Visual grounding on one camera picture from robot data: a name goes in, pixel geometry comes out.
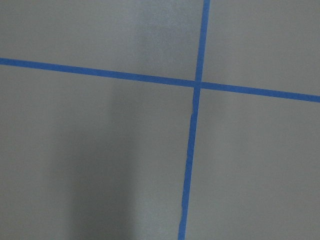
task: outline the blue tape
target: blue tape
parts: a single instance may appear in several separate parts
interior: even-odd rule
[[[109,71],[109,70],[101,70],[101,69],[86,68],[86,67],[79,67],[79,66],[59,65],[59,64],[36,62],[36,61],[25,61],[25,60],[17,60],[17,59],[9,59],[9,58],[0,58],[0,65],[23,67],[23,68],[30,68],[30,69],[50,70],[50,71],[73,73],[73,74],[83,74],[83,75],[107,77],[107,78],[114,78],[114,79],[126,79],[126,80],[134,80],[134,81],[157,83],[157,84],[167,84],[167,85],[175,85],[175,86],[191,87],[191,88],[193,88],[195,85],[195,81],[192,81],[192,80],[184,80],[184,79],[161,77],[161,76],[150,76],[150,75],[126,73],[126,72],[119,72],[119,71]]]
[[[241,94],[252,94],[252,95],[260,95],[260,96],[267,96],[267,97],[274,97],[274,98],[293,99],[293,100],[320,103],[320,96],[295,93],[295,92],[276,91],[276,90],[269,90],[269,89],[261,89],[261,88],[246,87],[246,86],[234,86],[234,85],[218,84],[218,83],[211,83],[211,82],[202,82],[201,88],[217,90],[217,91],[225,91],[225,92],[233,92],[233,93],[241,93]]]
[[[181,203],[182,214],[181,214],[181,220],[179,224],[178,240],[185,240],[186,238],[192,166],[193,166],[194,152],[195,152],[201,81],[202,81],[202,74],[203,74],[204,60],[205,60],[209,9],[210,9],[210,0],[204,0],[203,8],[202,8],[198,56],[197,56],[196,71],[195,71],[195,86],[193,89],[192,115],[190,118],[190,129],[189,129],[188,147],[187,147],[185,172],[184,172],[182,203]]]

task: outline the gray tile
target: gray tile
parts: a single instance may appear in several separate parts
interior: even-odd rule
[[[192,88],[0,74],[0,238],[176,239]]]
[[[211,1],[203,80],[320,95],[320,2]]]
[[[188,240],[317,240],[319,103],[203,90]]]
[[[0,57],[195,77],[198,0],[12,0],[1,3]]]

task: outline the blue painter's tape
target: blue painter's tape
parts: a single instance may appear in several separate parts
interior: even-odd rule
[[[115,79],[126,79],[126,80],[134,80],[134,81],[157,83],[157,84],[167,84],[167,85],[175,85],[175,86],[191,87],[191,88],[193,88],[195,85],[195,81],[192,81],[192,80],[184,80],[184,79],[161,77],[161,76],[149,76],[149,75],[141,75],[141,74],[134,74],[134,73],[119,72],[119,71],[109,71],[109,70],[101,70],[101,69],[86,68],[86,67],[79,67],[79,66],[59,65],[59,64],[52,64],[52,63],[25,61],[25,60],[17,60],[17,59],[9,59],[9,58],[0,58],[0,65],[23,67],[23,68],[30,68],[30,69],[50,70],[50,71],[73,73],[73,74],[83,74],[83,75],[91,75],[91,76],[98,76],[98,77],[115,78]]]
[[[197,56],[196,71],[195,71],[196,84],[193,89],[192,115],[190,118],[189,139],[188,139],[187,156],[186,156],[186,163],[185,163],[185,172],[184,172],[182,203],[181,203],[182,214],[181,214],[181,220],[179,224],[178,240],[185,240],[186,238],[189,196],[190,196],[190,187],[191,187],[191,175],[192,175],[192,166],[193,166],[194,152],[195,152],[201,81],[202,81],[202,73],[204,68],[207,28],[208,28],[208,20],[209,20],[209,8],[210,8],[210,0],[204,0],[203,8],[202,8],[198,56]]]
[[[234,85],[218,84],[218,83],[211,83],[211,82],[202,82],[201,88],[217,90],[217,91],[225,91],[225,92],[233,92],[233,93],[241,93],[241,94],[252,94],[252,95],[260,95],[260,96],[267,96],[267,97],[274,97],[274,98],[294,99],[294,100],[320,103],[320,96],[287,92],[287,91],[276,91],[276,90],[269,90],[269,89],[261,89],[261,88],[246,87],[246,86],[234,86]]]

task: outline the gray floor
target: gray floor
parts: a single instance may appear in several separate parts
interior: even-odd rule
[[[0,58],[193,80],[202,1],[3,1]],[[320,3],[212,0],[203,81],[320,95]],[[175,240],[193,89],[0,65],[0,240]],[[201,90],[186,239],[320,237],[320,105]]]

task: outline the blue tape line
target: blue tape line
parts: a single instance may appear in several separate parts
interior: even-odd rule
[[[269,89],[261,89],[261,88],[246,87],[246,86],[234,86],[234,85],[218,84],[218,83],[211,83],[211,82],[202,82],[201,88],[217,90],[217,91],[225,91],[225,92],[233,92],[233,93],[241,93],[241,94],[252,94],[252,95],[260,95],[260,96],[267,96],[267,97],[274,97],[274,98],[293,99],[293,100],[320,103],[320,96],[287,92],[287,91],[276,91],[276,90],[269,90]]]
[[[203,73],[204,59],[205,59],[209,9],[210,9],[210,0],[204,0],[203,8],[202,8],[198,56],[197,56],[196,71],[195,71],[196,84],[193,89],[192,115],[190,118],[190,129],[189,129],[188,147],[187,147],[185,172],[184,172],[182,203],[181,203],[182,214],[181,214],[181,220],[179,224],[178,240],[185,240],[186,238],[192,166],[193,166],[194,152],[195,152],[198,110],[199,110],[199,102],[200,102],[202,73]]]
[[[86,67],[79,67],[79,66],[59,65],[59,64],[36,62],[36,61],[25,61],[25,60],[17,60],[17,59],[9,59],[9,58],[0,58],[0,65],[23,67],[23,68],[30,68],[30,69],[42,69],[42,70],[50,70],[50,71],[73,73],[73,74],[83,74],[83,75],[107,77],[107,78],[114,78],[114,79],[126,79],[126,80],[134,80],[134,81],[157,83],[157,84],[167,84],[167,85],[175,85],[175,86],[182,86],[182,87],[193,88],[195,85],[195,81],[192,81],[192,80],[184,80],[184,79],[161,77],[161,76],[150,76],[150,75],[126,73],[126,72],[119,72],[119,71],[109,71],[109,70],[101,70],[101,69],[86,68]]]

